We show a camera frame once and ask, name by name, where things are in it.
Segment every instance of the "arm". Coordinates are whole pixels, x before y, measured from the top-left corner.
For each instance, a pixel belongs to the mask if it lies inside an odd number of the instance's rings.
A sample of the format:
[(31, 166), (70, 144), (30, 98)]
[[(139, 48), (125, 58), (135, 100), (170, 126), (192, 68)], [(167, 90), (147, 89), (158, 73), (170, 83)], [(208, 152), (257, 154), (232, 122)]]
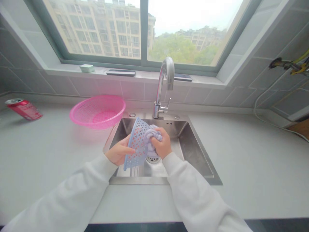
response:
[(86, 163), (55, 190), (18, 214), (3, 232), (84, 231), (96, 211), (117, 165), (125, 154), (135, 153), (127, 147), (129, 136), (105, 155)]
[(251, 232), (250, 228), (221, 198), (204, 177), (170, 147), (166, 131), (158, 129), (162, 142), (152, 139), (168, 174), (175, 206), (189, 232)]

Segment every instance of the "chrome faucet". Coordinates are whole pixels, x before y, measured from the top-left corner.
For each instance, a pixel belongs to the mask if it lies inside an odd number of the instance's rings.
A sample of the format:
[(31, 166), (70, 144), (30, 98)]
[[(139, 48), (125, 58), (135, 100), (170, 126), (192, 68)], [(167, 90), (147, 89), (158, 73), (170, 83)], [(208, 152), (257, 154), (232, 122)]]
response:
[(166, 57), (164, 61), (162, 62), (162, 66), (160, 70), (160, 77), (159, 77), (157, 99), (154, 102), (154, 111), (152, 114), (153, 118), (158, 118), (159, 113), (167, 113), (168, 106), (170, 105), (171, 98), (168, 100), (168, 104), (166, 107), (161, 106), (161, 102), (160, 102), (161, 91), (162, 91), (162, 86), (163, 86), (163, 79), (164, 79), (165, 74), (166, 74), (166, 80), (167, 80), (167, 90), (173, 90), (175, 69), (174, 69), (174, 61), (169, 56)]

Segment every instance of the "pink colander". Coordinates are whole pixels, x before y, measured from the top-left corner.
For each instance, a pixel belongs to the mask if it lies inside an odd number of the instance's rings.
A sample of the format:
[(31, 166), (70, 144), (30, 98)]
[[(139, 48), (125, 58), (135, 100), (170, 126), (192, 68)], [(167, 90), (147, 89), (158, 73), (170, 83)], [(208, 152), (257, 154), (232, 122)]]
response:
[(101, 95), (86, 99), (71, 109), (70, 119), (82, 126), (105, 130), (122, 118), (125, 101), (118, 96)]

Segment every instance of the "sink drain strainer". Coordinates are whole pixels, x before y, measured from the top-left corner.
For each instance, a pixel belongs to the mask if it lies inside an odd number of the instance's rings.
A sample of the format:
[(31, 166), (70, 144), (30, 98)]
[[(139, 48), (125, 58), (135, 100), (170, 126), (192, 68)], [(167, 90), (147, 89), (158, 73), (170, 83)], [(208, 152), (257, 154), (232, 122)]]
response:
[(148, 161), (148, 163), (156, 164), (156, 163), (160, 162), (161, 158), (149, 158), (149, 157), (146, 157), (146, 160)]

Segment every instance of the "faucet handle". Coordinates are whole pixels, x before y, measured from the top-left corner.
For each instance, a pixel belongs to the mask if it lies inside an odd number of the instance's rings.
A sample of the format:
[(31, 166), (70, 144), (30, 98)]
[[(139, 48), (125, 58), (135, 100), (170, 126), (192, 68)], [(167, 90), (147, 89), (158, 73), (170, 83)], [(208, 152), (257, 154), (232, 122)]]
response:
[(168, 100), (167, 106), (160, 106), (160, 113), (167, 113), (168, 107), (170, 105), (171, 98)]

